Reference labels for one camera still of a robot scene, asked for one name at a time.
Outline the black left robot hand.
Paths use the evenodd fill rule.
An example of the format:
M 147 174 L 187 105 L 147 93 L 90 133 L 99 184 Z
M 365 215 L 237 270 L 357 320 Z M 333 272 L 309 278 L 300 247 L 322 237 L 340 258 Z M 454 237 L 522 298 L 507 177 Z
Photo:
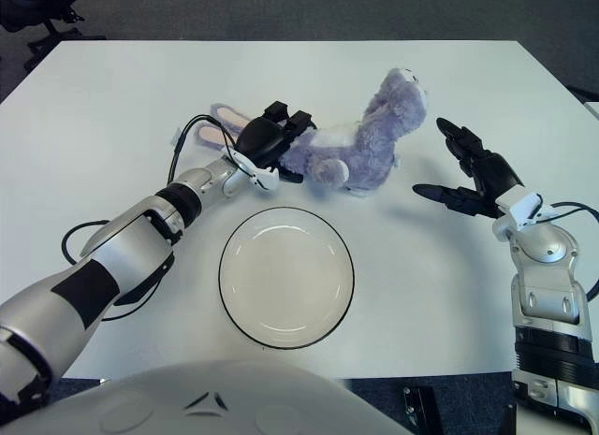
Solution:
M 257 167 L 276 167 L 283 181 L 302 183 L 303 175 L 284 167 L 280 158 L 308 128 L 316 129 L 311 114 L 299 110 L 289 116 L 287 104 L 274 101 L 241 130 L 234 147 Z

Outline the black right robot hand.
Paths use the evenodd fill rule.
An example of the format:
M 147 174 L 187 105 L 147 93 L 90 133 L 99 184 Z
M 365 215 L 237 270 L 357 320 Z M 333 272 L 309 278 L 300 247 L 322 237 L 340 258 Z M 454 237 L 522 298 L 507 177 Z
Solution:
M 436 124 L 445 136 L 446 147 L 459 161 L 462 172 L 474 181 L 475 189 L 421 183 L 412 190 L 465 215 L 493 219 L 503 216 L 495 200 L 515 185 L 522 185 L 518 175 L 500 154 L 485 149 L 482 140 L 467 127 L 458 127 L 444 118 L 437 118 Z

